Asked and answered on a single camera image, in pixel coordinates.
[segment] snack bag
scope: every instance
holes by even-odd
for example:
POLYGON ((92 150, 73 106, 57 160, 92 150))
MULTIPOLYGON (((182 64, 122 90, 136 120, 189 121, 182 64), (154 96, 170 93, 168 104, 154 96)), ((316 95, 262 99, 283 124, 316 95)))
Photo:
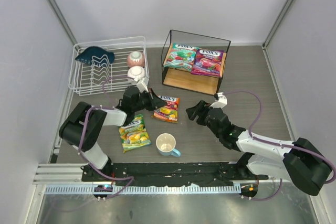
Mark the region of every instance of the snack bag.
POLYGON ((173 43, 169 50, 168 58, 164 63, 164 67, 182 68, 191 71, 198 47, 191 47, 173 43))
POLYGON ((165 97, 162 95, 158 95, 158 97, 166 101, 167 105, 154 110, 152 117, 165 122, 177 123, 177 107, 180 103, 180 99, 175 97, 165 97))
POLYGON ((136 115, 129 125, 120 127, 119 133, 124 153, 151 144, 142 114, 136 115))
POLYGON ((222 75, 223 54, 223 50, 209 51, 199 49, 196 53, 191 74, 220 77, 222 75))

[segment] dish rack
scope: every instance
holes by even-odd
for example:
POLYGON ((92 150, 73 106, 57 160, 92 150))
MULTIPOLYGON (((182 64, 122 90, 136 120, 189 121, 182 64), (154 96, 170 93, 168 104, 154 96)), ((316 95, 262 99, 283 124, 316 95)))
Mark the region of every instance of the dish rack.
POLYGON ((69 88, 79 95, 103 93, 102 85, 108 78, 104 88, 106 92, 124 91, 133 86, 127 80, 127 56, 133 51, 140 51, 145 57, 145 76, 149 78, 146 41, 143 36, 103 41, 84 42, 74 45, 72 54, 69 88), (93 56, 93 64, 88 65, 76 61, 75 58, 90 46, 98 46, 114 53, 114 62, 110 64, 106 55, 98 58, 93 56))

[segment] mug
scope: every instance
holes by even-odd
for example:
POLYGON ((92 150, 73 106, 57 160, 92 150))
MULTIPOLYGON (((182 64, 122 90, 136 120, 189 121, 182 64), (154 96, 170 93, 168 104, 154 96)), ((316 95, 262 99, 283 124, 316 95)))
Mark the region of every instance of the mug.
POLYGON ((174 157, 180 157, 181 152, 175 149, 176 140, 173 135, 163 133, 156 139, 156 147, 163 156, 173 155, 174 157))

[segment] mug handle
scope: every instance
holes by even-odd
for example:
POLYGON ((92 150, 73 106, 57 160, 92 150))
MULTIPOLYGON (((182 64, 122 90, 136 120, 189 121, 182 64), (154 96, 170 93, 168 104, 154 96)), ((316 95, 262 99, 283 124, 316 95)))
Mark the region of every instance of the mug handle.
POLYGON ((180 157, 181 156, 181 152, 179 152, 177 149, 173 149, 172 154, 174 157, 180 157))

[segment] white wall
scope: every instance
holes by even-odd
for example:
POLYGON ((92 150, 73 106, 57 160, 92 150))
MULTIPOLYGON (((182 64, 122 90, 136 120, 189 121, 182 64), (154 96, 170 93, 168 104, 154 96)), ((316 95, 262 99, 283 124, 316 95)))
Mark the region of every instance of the white wall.
POLYGON ((144 35, 164 43, 170 29, 240 43, 265 41, 285 0, 56 0, 78 41, 144 35))
MULTIPOLYGON (((269 46, 295 136, 309 139, 334 164, 335 17, 336 0, 296 0, 269 46)), ((336 183, 324 189, 334 214, 336 183)))
POLYGON ((23 223, 37 164, 51 152, 70 58, 46 0, 0 0, 2 223, 23 223))

